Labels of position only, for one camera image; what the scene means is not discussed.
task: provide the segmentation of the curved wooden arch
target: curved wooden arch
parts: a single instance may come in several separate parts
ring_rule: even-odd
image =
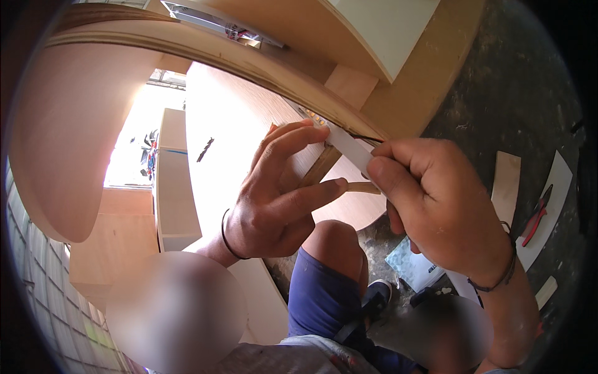
[[[127,45],[201,62],[293,100],[346,130],[388,139],[365,116],[311,77],[252,47],[203,29],[153,20],[107,21],[60,32],[46,46],[75,43]]]

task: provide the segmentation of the wire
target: wire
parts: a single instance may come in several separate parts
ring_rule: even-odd
[[[349,133],[349,135],[351,135],[355,139],[364,139],[364,140],[371,140],[371,141],[378,142],[378,143],[384,143],[384,140],[372,138],[370,136],[359,135],[359,134],[354,134],[354,133]]]

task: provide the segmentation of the wall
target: wall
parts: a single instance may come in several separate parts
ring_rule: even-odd
[[[130,373],[105,317],[69,283],[70,252],[30,220],[14,184],[6,177],[7,223],[17,271],[29,305],[48,343],[76,374]]]

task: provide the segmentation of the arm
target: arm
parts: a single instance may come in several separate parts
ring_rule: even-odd
[[[405,139],[372,151],[368,173],[389,197],[395,233],[435,264],[494,286],[509,266],[512,247],[474,168],[452,142]],[[519,261],[508,285],[479,292],[494,326],[494,341],[477,372],[523,363],[539,323],[538,306]]]
[[[235,206],[223,219],[224,236],[201,238],[185,251],[229,267],[239,257],[286,257],[295,253],[315,227],[312,211],[347,190],[344,178],[281,193],[279,180],[287,160],[308,144],[322,142],[329,129],[311,120],[272,126],[260,144]]]

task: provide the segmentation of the hand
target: hand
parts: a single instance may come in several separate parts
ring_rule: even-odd
[[[411,250],[483,286],[498,282],[512,248],[474,168],[450,141],[404,139],[372,151],[368,173],[390,199],[390,227]]]
[[[312,233],[312,212],[347,190],[344,178],[282,194],[279,180],[293,154],[324,141],[330,130],[311,120],[270,128],[241,185],[239,198],[225,218],[225,237],[241,257],[285,257]]]

